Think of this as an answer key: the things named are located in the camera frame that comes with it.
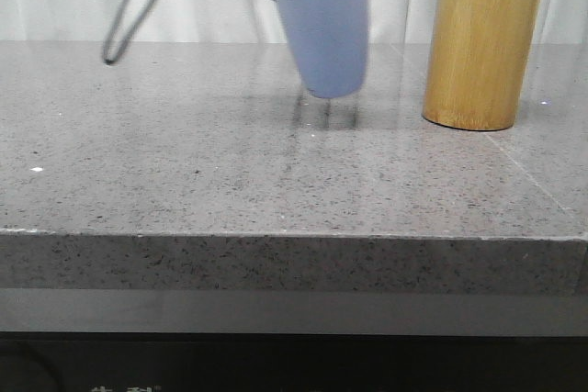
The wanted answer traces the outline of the blue plastic cup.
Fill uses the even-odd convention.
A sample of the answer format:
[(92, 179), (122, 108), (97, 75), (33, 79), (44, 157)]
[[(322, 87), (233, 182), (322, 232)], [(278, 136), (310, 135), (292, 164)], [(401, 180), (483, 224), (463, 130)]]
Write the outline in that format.
[(358, 91), (368, 63), (369, 0), (275, 0), (307, 90), (319, 98)]

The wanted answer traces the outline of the bamboo cylindrical holder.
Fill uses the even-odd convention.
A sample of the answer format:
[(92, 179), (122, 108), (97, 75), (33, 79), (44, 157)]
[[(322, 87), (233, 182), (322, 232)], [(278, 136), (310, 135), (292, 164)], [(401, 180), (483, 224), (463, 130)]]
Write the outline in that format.
[(540, 0), (437, 0), (423, 117), (475, 131), (515, 123)]

